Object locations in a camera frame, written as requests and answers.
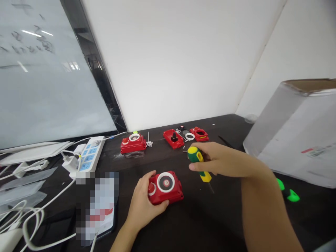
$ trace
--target white ring gasket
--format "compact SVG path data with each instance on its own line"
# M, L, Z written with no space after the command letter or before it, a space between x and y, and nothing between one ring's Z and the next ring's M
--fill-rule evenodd
M136 141L136 140L138 140L139 138L140 138L140 135L139 135L138 133L134 133L134 134L132 134L132 135L129 136L129 140L130 140L130 141Z
M153 182L151 182L151 184L154 185L154 191L153 191L152 193L149 193L149 194L148 194L149 196L154 195L154 193L156 192L156 185L155 185Z
M187 141L192 141L192 140L194 140L195 139L195 135L193 134L193 133L187 133L187 134L185 134L184 135L185 137L186 137L186 142Z
M161 179L163 176L168 176L168 177L170 177L171 180L172 180L172 182L173 182L172 187L171 187L170 189L168 189L168 190L163 190L163 189L160 187L160 179ZM174 179L174 177L173 177L172 174L170 174L170 173L168 173L168 172L164 172L164 173L161 173L161 174L158 176L156 183L157 183L157 187L158 187L158 189L159 189L161 192L169 193L170 191L173 190L173 188L174 188L174 186L175 186L175 179Z

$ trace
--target dark desk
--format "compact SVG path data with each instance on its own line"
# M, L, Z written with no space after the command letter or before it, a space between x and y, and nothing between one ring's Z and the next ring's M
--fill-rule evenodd
M233 147L243 150L242 143L252 125L242 117L225 115L209 119L183 123L190 129L198 126L206 130L211 141L223 144L218 135L226 139ZM153 147L147 148L142 157L126 159L120 154L122 136L105 143L96 170L96 177L104 177L104 172L120 172L120 195L117 209L117 226L114 232L96 242L95 251L109 251L112 243L126 220L134 187L145 173L156 170L157 173L172 170L182 183L184 200L170 205L167 210L155 218L140 231L132 251L246 251L242 228L242 204L240 180L224 176L213 176L211 185L215 194L210 192L197 173L188 169L186 153L191 145L173 150L162 136L165 130L176 125L150 129L149 137ZM147 130L139 131L147 138ZM53 158L53 166L61 166L60 157ZM286 202L287 211L297 236L305 251L312 251L336 236L336 194L335 190L308 184L295 178L276 174L286 185L301 197L297 203ZM41 191L48 193L44 205L63 189L71 179L65 169L59 168L48 179ZM72 186L55 202L49 205L47 216L74 209L76 201L84 198L84 193ZM65 230L75 231L69 221ZM64 238L61 234L53 240ZM59 251L90 251L82 248L79 241L72 239Z

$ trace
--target cardboard box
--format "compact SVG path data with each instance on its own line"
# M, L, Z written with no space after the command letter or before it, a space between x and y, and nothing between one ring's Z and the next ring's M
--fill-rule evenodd
M244 148L275 172L336 188L336 79L282 82Z

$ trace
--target pixelated screen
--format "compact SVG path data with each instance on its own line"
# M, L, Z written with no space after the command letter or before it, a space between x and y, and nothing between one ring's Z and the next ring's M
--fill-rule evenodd
M89 246L100 229L106 229L104 220L113 221L109 216L118 201L119 173L105 172L104 178L76 180L76 199L83 194L89 194L90 201L76 200L76 239L82 246Z

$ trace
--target red open casing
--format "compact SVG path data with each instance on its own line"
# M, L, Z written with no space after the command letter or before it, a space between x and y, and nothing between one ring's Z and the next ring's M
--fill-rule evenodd
M208 134L201 128L195 127L190 129L190 133L195 135L197 142L204 142L209 140Z
M149 179L149 186L151 186L151 183L155 184L155 193L153 195L148 194L149 201L153 205L161 204L165 200L169 200L169 204L183 200L183 193L182 193L182 185L181 182L178 180L178 178L175 175L175 172L168 171L168 173L172 174L175 180L175 185L170 192L161 192L158 188L158 177L160 174L156 174L155 177L152 177Z
M184 139L176 133L176 136L177 136L177 141L176 142L173 142L171 140L172 136L173 136L173 133L175 132L175 130L171 129L171 130L167 130L163 133L163 137L167 140L167 142L170 144L170 146L173 148L173 149L177 149L177 148L180 148L184 145Z
M144 136L142 135L135 141L131 141L129 138L124 138L120 145L120 153L125 154L134 151L142 151L146 149L146 146L146 139L144 139Z

